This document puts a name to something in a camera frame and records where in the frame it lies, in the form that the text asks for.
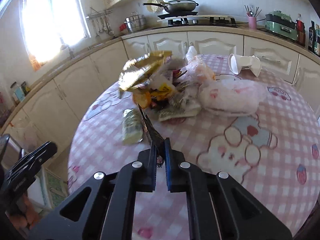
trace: gas stove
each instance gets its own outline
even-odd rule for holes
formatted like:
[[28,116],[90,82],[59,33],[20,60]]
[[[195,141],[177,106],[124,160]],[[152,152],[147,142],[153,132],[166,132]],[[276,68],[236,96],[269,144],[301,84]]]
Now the gas stove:
[[178,17],[165,17],[159,21],[167,21],[165,27],[201,25],[201,26],[223,26],[237,28],[236,20],[231,16],[226,15],[188,15]]

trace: green rice cooker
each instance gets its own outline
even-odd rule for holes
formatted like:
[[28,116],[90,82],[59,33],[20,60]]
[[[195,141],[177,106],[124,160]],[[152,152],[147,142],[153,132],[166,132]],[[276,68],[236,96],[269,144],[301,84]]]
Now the green rice cooker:
[[290,16],[281,13],[281,11],[273,11],[266,14],[266,20],[266,29],[268,31],[294,41],[297,40],[296,24]]

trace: frying pan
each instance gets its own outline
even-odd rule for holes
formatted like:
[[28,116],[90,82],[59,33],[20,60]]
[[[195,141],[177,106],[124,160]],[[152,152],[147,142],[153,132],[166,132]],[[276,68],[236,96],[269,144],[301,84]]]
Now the frying pan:
[[163,3],[144,3],[143,5],[155,5],[163,7],[167,13],[175,13],[178,11],[193,11],[199,4],[193,0],[172,0]]

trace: chopsticks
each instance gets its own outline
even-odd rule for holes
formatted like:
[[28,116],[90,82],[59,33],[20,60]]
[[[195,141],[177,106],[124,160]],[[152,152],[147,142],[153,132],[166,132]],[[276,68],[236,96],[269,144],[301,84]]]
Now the chopsticks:
[[262,9],[259,11],[259,8],[260,7],[256,7],[256,9],[255,9],[255,13],[253,13],[253,10],[251,9],[251,7],[250,7],[250,9],[249,9],[249,6],[248,5],[244,5],[244,7],[245,7],[245,9],[246,9],[246,11],[247,11],[247,15],[249,16],[249,17],[258,17],[258,15],[261,13],[261,11],[262,11]]

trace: pink utensil holder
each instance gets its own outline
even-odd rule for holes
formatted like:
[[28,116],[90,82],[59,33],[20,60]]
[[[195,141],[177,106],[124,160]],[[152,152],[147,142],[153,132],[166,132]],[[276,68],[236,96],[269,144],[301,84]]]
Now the pink utensil holder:
[[249,28],[256,29],[257,28],[257,18],[248,16]]

